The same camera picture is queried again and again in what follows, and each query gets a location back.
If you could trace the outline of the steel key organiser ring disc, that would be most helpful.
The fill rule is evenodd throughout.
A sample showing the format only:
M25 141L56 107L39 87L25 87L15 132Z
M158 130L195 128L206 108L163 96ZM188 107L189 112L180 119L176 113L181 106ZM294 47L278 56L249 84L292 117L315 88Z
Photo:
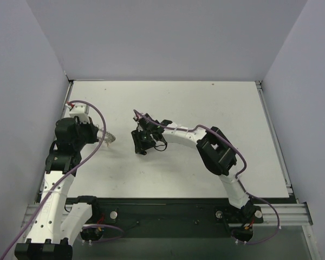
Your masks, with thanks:
M97 132L98 141L101 140L101 138L103 136L103 132L104 132L103 128L99 128L99 130ZM115 140L116 140L116 137L111 132L106 132L103 142L101 143L101 146L109 147Z

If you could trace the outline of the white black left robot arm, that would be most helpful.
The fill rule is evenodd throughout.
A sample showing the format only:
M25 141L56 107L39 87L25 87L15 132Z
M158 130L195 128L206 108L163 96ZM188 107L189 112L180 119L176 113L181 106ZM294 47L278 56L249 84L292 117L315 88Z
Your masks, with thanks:
M86 144L101 142L98 128L87 115L74 115L56 123L56 139L45 161L44 188L41 201L30 217L31 228L23 243L15 246L17 259L71 259L73 244L86 222L100 218L100 209L87 197L63 217L69 189L81 166L81 150Z

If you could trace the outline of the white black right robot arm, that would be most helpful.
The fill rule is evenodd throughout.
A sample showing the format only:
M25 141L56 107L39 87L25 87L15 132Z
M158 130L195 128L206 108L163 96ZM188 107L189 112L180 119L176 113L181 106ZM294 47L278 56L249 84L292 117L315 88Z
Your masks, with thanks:
M153 120L149 114L137 110L134 113L137 127L131 135L136 154L145 155L150 149L163 152L169 144L197 150L206 169L219 176L230 205L239 209L244 218L259 217L251 196L239 178L247 163L219 128L203 125L188 128L171 120Z

